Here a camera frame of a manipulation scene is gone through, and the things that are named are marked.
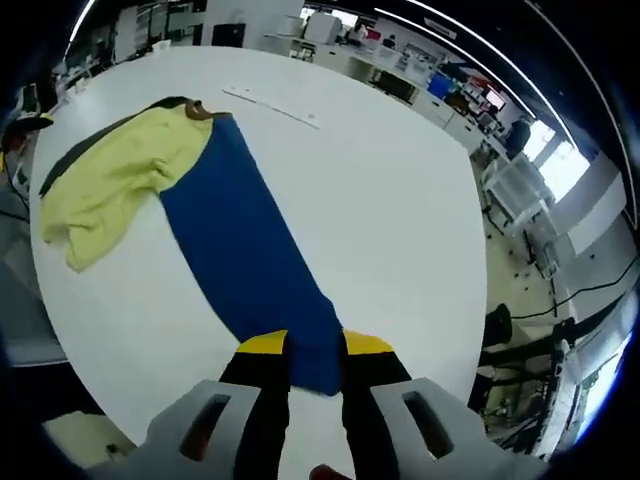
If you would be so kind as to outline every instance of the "white table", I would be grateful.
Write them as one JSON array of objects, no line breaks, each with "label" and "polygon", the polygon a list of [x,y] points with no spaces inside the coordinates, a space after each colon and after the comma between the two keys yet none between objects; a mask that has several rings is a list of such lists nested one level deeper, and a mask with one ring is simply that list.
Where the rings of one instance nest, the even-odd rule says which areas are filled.
[{"label": "white table", "polygon": [[[250,88],[319,129],[223,93]],[[237,345],[207,303],[160,202],[77,274],[39,234],[38,190],[72,145],[169,95],[233,112],[321,290],[346,328],[390,342],[414,377],[466,401],[484,327],[480,203],[465,150],[376,90],[314,65],[250,50],[177,47],[91,80],[55,112],[35,152],[32,243],[55,332],[78,376],[135,443],[149,421]],[[282,478],[327,463],[353,475],[340,396],[292,390]]]},{"label": "white table", "polygon": [[[410,74],[412,67],[407,67],[405,71],[397,68],[400,52],[379,46],[377,50],[369,53],[364,48],[355,48],[349,45],[326,45],[312,42],[306,39],[291,37],[280,34],[266,34],[264,38],[271,41],[281,42],[284,47],[265,44],[265,51],[278,55],[289,56],[293,44],[299,46],[311,45],[315,53],[311,61],[314,65],[320,65],[334,72],[341,73],[358,80],[367,85],[377,88],[370,83],[375,71],[386,72],[401,81],[414,87],[414,92],[408,99],[397,99],[411,105],[411,108],[434,123],[451,137],[467,148],[469,154],[473,153],[483,141],[487,141],[506,160],[504,147],[493,137],[485,135],[477,126],[475,121],[470,120],[466,115],[461,115],[447,105],[442,99],[432,95],[427,90],[427,85],[431,82],[431,76],[436,72]],[[392,57],[384,57],[381,52],[393,54]]]}]

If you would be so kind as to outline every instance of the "black chair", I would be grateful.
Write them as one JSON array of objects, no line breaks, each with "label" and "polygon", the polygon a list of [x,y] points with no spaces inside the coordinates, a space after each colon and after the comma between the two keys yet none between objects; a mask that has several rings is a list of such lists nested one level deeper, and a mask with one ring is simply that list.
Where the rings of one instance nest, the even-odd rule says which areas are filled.
[{"label": "black chair", "polygon": [[218,47],[242,48],[244,43],[244,23],[224,23],[213,27],[211,45]]},{"label": "black chair", "polygon": [[501,303],[498,308],[485,317],[482,348],[499,343],[509,343],[512,335],[511,312],[504,303]]}]

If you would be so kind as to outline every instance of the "blue towel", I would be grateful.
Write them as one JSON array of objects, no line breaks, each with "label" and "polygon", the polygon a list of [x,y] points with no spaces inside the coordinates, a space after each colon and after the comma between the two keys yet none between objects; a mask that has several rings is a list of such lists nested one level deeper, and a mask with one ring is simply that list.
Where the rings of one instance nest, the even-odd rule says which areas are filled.
[{"label": "blue towel", "polygon": [[231,115],[216,116],[196,165],[160,200],[198,285],[236,338],[288,330],[291,384],[336,394],[340,321]]}]

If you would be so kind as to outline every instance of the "yellow shirt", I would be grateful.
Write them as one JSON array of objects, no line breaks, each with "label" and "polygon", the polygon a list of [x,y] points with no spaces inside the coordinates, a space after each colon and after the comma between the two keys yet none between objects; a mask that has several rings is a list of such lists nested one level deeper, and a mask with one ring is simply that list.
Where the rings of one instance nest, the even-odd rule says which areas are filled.
[{"label": "yellow shirt", "polygon": [[175,185],[197,162],[213,119],[192,120],[185,106],[152,108],[100,139],[42,200],[42,237],[68,235],[68,265],[84,270],[124,236],[143,200]]}]

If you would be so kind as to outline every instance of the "person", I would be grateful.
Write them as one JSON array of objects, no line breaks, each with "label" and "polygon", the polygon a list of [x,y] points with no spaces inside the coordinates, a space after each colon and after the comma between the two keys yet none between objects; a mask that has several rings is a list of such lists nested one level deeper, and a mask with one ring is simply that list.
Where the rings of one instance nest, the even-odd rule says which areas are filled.
[{"label": "person", "polygon": [[384,40],[382,40],[382,46],[390,48],[391,50],[396,49],[396,36],[391,34]]},{"label": "person", "polygon": [[531,138],[531,117],[523,115],[511,125],[511,131],[504,139],[509,160],[518,155]]},{"label": "person", "polygon": [[347,43],[360,46],[362,41],[367,38],[368,33],[369,32],[367,31],[367,27],[364,26],[364,23],[357,22],[347,33]]}]

